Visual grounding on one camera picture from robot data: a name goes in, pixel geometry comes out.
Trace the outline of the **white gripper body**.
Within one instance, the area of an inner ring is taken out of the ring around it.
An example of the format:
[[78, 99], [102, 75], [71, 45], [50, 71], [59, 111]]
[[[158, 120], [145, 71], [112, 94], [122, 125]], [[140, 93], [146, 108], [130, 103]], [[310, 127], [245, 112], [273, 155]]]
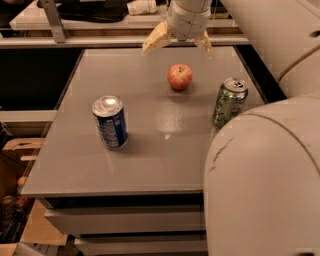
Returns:
[[171, 0], [167, 22], [169, 31], [179, 40], [194, 39], [207, 28], [211, 0]]

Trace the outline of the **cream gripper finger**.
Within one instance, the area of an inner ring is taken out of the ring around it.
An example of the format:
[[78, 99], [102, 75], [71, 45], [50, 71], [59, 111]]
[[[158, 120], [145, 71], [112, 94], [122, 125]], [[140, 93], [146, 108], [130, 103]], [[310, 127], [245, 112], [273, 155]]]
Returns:
[[171, 43], [171, 33], [167, 21], [160, 22], [142, 44], [142, 54], [168, 46]]
[[213, 57], [213, 48], [206, 30], [194, 38], [194, 43], [207, 55], [208, 58]]

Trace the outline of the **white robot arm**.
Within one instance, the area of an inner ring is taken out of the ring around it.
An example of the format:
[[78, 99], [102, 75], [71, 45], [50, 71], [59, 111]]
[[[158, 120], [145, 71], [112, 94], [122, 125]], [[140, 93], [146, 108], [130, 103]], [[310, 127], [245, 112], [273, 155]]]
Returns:
[[209, 256], [320, 256], [319, 0], [221, 0], [285, 98], [214, 137], [204, 170]]

